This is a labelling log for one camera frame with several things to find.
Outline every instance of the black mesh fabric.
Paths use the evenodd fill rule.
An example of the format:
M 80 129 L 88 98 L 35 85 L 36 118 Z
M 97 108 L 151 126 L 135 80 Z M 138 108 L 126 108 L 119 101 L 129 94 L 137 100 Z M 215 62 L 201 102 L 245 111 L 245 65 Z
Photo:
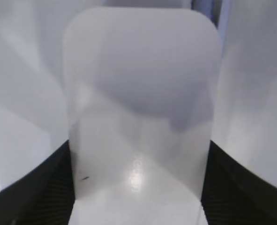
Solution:
M 41 165 L 0 192 L 0 225 L 68 224 L 74 201 L 66 141 Z
M 239 178 L 243 173 L 249 175 Z M 257 183 L 258 187 L 265 186 L 267 193 L 260 193 L 258 188 L 257 196 L 250 196 L 250 189 L 256 185 L 244 185 L 248 181 Z M 256 201 L 256 198 L 264 199 L 270 195 L 276 196 L 277 189 L 211 142 L 201 199 L 209 225 L 277 225 L 277 217 L 272 216 L 273 209 L 263 210 Z
M 70 152 L 66 151 L 35 203 L 18 225 L 67 225 L 75 202 Z

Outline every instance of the curved white surface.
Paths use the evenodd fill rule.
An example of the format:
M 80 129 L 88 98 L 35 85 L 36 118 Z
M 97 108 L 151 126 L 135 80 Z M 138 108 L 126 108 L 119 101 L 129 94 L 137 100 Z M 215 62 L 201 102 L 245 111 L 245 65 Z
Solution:
M 71 22 L 75 224 L 199 223 L 219 56 L 214 26 L 190 10 L 103 7 Z
M 273 0 L 232 1 L 212 139 L 277 187 L 277 2 Z
M 68 139 L 63 35 L 100 5 L 188 8 L 190 0 L 0 0 L 0 190 Z

